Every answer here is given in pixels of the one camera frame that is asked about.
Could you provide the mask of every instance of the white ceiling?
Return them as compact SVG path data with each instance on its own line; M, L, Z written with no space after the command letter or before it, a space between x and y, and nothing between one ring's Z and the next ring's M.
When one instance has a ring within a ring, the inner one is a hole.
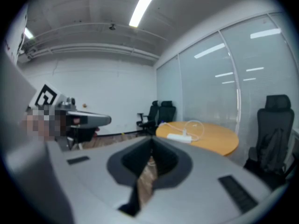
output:
M138 1L31 0L27 27L35 39L25 40L24 48L28 53L60 45L105 43L159 56L182 19L194 22L194 16L200 17L196 11L204 11L212 0L153 0L136 29L128 24ZM116 24L115 31L109 29L111 23Z

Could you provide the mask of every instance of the wooden floor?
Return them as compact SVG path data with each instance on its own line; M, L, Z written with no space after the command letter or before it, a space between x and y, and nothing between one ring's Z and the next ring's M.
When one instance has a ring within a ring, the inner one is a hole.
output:
M96 137L93 138L90 142L83 143L82 147L83 149L90 149L112 145L114 143L131 140L136 137L135 135L136 133L130 133L114 136ZM139 203L141 208L143 208L145 204L150 200L152 196L152 184L156 179L157 169L155 161L153 160L153 158L150 158L148 165L144 168L137 182Z

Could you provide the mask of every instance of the yellow round table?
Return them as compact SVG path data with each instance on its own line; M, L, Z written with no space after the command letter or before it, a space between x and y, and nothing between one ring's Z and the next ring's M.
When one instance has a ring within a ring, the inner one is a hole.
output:
M183 129L186 122L170 122L169 124L176 128ZM230 129L221 127L219 125L203 123L205 128L204 135L199 141L192 141L191 145L208 149L223 156L227 156L234 152L238 145L238 136ZM191 122L186 127L188 133L193 133L197 136L202 134L202 126L199 123ZM156 136L167 138L170 133L182 134L182 132L171 128L168 125L160 126L156 130Z

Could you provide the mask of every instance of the ceiling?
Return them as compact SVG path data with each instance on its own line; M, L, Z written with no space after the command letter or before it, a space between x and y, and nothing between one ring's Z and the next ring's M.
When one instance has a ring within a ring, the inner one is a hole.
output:
M106 51L156 61L169 37L212 0L153 0L138 28L128 24L139 0L31 0L23 49L31 57ZM110 30L111 24L116 30Z

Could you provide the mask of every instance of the power strip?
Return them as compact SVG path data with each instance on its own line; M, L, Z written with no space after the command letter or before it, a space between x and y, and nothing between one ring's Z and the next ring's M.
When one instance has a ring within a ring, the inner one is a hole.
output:
M178 141L181 143L187 143L187 144L191 144L191 142L192 142L192 137L189 135L180 135L180 134L170 133L167 135L167 138L169 140L174 140L174 141Z

